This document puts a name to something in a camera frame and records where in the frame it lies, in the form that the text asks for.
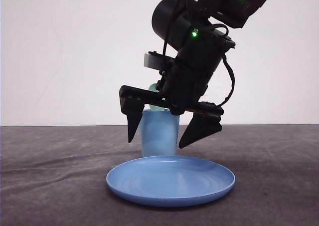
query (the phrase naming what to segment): white backdrop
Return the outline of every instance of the white backdrop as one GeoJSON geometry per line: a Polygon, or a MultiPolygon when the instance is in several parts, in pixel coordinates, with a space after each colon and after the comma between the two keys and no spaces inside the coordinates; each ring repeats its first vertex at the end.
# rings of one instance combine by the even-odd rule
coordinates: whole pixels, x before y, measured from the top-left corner
{"type": "MultiPolygon", "coordinates": [[[[160,1],[1,0],[1,125],[126,124],[121,85],[160,78],[143,67],[144,52],[162,49],[151,26],[160,1]]],[[[268,0],[230,29],[236,88],[222,124],[319,123],[318,8],[268,0]]],[[[203,100],[221,102],[230,85],[221,64],[203,100]]]]}

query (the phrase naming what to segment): gray tabletop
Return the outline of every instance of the gray tabletop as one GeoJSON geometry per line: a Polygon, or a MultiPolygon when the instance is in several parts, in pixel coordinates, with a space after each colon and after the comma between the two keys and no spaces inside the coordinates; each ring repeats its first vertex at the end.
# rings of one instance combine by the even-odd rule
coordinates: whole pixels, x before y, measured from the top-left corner
{"type": "Polygon", "coordinates": [[[319,225],[319,125],[224,126],[179,150],[236,175],[225,197],[185,208],[108,189],[113,167],[141,157],[139,136],[126,140],[126,126],[2,127],[1,225],[319,225]]]}

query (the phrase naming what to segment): black wire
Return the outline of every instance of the black wire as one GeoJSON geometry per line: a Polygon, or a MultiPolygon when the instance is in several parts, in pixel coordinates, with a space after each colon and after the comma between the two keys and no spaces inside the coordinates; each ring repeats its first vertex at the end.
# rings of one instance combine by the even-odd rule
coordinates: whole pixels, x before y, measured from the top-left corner
{"type": "Polygon", "coordinates": [[[193,18],[193,12],[191,9],[191,0],[186,0],[186,9],[188,14],[188,20],[191,24],[193,24],[194,18],[193,18]]]}
{"type": "Polygon", "coordinates": [[[199,27],[198,29],[201,31],[209,31],[209,30],[214,30],[216,28],[225,28],[226,32],[223,36],[227,36],[229,33],[228,27],[224,24],[221,23],[216,23],[216,24],[212,24],[212,25],[208,25],[208,26],[203,26],[203,27],[199,27]]]}
{"type": "MultiPolygon", "coordinates": [[[[194,25],[194,17],[193,17],[193,12],[192,12],[192,8],[191,8],[191,0],[186,0],[186,10],[187,10],[187,15],[188,15],[188,20],[190,21],[190,23],[192,25],[194,25]]],[[[214,30],[214,29],[220,28],[220,27],[226,29],[226,33],[223,36],[227,36],[229,30],[228,30],[227,26],[224,24],[217,23],[217,24],[208,25],[208,26],[199,26],[196,28],[198,28],[200,31],[210,31],[210,30],[214,30]]]]}
{"type": "Polygon", "coordinates": [[[228,64],[227,58],[226,58],[226,55],[225,55],[225,54],[222,56],[222,59],[223,59],[224,65],[225,65],[225,67],[226,67],[226,69],[227,69],[227,71],[228,71],[228,74],[229,74],[229,76],[230,76],[230,79],[231,79],[231,90],[230,90],[228,96],[225,98],[225,100],[224,100],[222,103],[220,103],[218,106],[222,106],[223,104],[225,104],[225,103],[230,99],[230,97],[231,97],[231,95],[233,94],[234,89],[235,89],[235,75],[234,75],[234,71],[232,70],[232,68],[231,68],[230,65],[228,64]]]}
{"type": "Polygon", "coordinates": [[[166,48],[167,48],[167,42],[168,42],[168,37],[169,37],[169,31],[170,31],[170,27],[171,27],[171,24],[175,18],[175,12],[180,4],[180,1],[181,0],[177,0],[176,2],[176,5],[174,7],[174,10],[170,16],[170,19],[169,19],[169,22],[168,22],[168,25],[167,25],[167,30],[166,30],[166,35],[165,35],[165,40],[164,40],[164,46],[163,46],[163,59],[165,59],[165,54],[166,54],[166,48]]]}

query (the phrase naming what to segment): blue plastic cup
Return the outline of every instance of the blue plastic cup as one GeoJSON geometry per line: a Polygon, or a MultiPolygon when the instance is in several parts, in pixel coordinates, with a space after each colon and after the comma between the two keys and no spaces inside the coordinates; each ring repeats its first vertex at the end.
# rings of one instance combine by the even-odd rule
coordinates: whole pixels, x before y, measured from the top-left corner
{"type": "Polygon", "coordinates": [[[143,110],[140,122],[142,156],[176,155],[179,115],[163,111],[143,110]]]}

